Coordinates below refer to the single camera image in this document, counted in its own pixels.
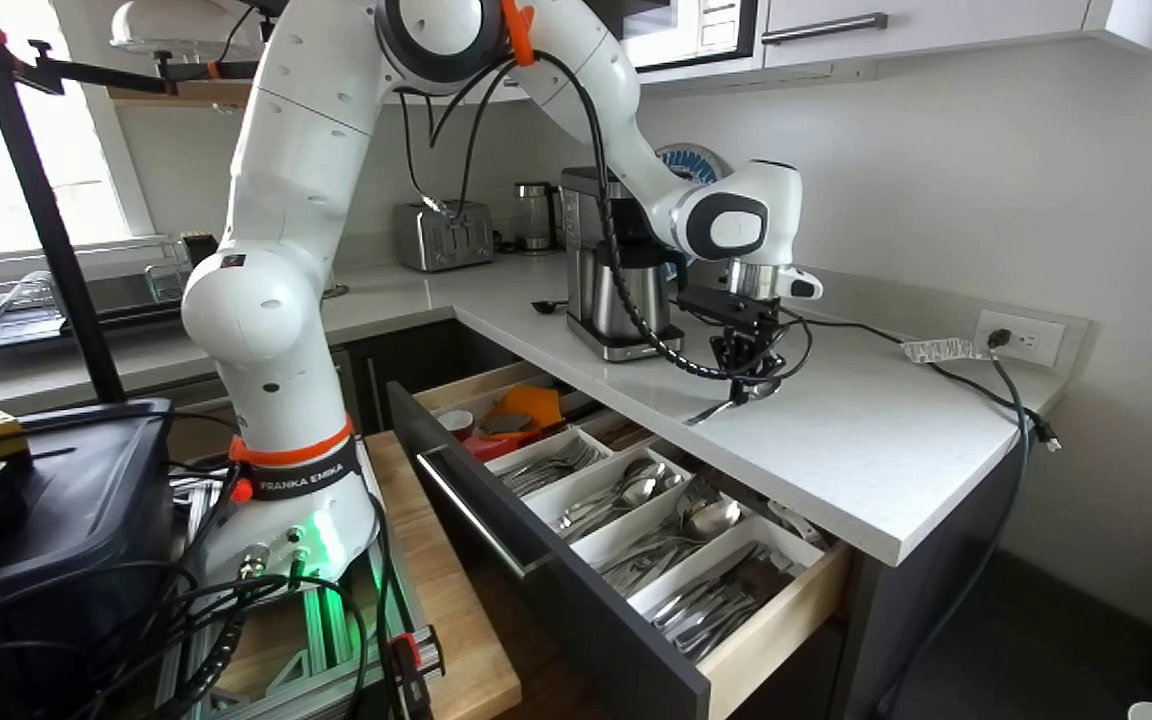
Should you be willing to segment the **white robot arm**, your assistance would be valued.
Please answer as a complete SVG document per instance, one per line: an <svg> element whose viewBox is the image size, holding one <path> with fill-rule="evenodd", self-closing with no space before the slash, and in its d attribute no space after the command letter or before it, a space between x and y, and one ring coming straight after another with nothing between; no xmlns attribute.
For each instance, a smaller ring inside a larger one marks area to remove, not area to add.
<svg viewBox="0 0 1152 720"><path fill-rule="evenodd" d="M753 298L820 286L794 259L800 171L775 161L713 183L669 171L636 123L636 69L583 0L289 0L256 44L222 247L180 298L240 419L236 482L196 535L211 579L298 569L335 579L375 539L374 462L344 410L322 292L386 95L454 91L492 62L597 149L656 239L738 262Z"/></svg>

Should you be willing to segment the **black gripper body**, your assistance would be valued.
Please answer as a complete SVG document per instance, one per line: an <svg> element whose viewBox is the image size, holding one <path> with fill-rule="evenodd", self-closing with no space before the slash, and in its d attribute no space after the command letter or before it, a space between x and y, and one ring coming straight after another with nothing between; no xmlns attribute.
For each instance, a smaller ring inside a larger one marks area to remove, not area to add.
<svg viewBox="0 0 1152 720"><path fill-rule="evenodd" d="M713 327L713 361L730 379L770 379L783 366L775 356L779 310L730 286L725 262L689 262L675 303Z"/></svg>

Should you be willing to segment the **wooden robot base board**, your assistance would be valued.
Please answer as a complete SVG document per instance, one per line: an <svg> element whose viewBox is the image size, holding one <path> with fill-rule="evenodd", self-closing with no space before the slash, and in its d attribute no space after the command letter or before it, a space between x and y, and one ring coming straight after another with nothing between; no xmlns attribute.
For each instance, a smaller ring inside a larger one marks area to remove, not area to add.
<svg viewBox="0 0 1152 720"><path fill-rule="evenodd" d="M406 586L440 637L443 673L427 679L431 720L501 720L525 698L519 675L402 440L375 430L365 449L381 474ZM244 625L236 661L222 675L222 688L256 698L301 646L301 604L264 604Z"/></svg>

